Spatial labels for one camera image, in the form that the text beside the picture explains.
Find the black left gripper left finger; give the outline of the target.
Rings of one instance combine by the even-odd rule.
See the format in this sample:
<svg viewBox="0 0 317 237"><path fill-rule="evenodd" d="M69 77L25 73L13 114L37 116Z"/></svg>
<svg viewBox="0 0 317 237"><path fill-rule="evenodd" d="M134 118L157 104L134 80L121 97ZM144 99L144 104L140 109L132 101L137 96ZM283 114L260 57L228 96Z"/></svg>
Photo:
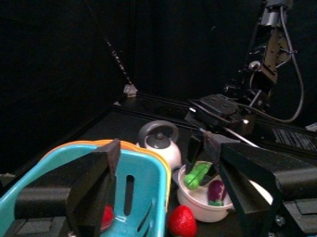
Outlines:
<svg viewBox="0 0 317 237"><path fill-rule="evenodd" d="M97 237L120 156L112 141L42 174L19 191L13 237Z"/></svg>

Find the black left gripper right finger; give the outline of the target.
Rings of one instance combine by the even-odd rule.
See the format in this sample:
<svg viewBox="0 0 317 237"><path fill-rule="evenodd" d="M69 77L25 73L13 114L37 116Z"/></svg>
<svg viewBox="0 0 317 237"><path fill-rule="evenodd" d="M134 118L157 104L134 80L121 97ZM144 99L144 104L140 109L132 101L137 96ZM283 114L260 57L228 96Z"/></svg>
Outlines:
<svg viewBox="0 0 317 237"><path fill-rule="evenodd" d="M241 236L317 237L317 167L208 131L203 138Z"/></svg>

